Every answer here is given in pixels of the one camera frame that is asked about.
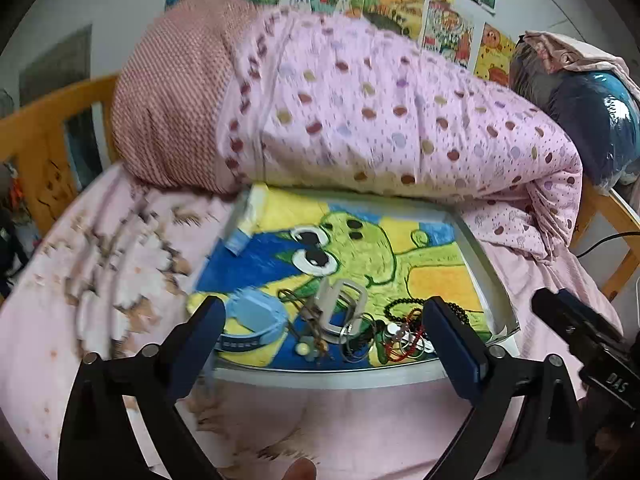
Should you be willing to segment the left hand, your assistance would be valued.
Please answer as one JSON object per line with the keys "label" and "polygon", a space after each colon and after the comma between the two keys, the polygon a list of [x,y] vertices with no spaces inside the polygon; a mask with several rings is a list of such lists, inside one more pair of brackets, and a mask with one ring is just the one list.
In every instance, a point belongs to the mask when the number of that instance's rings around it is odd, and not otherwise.
{"label": "left hand", "polygon": [[285,471],[282,480],[316,480],[317,467],[308,458],[302,457],[292,463]]}

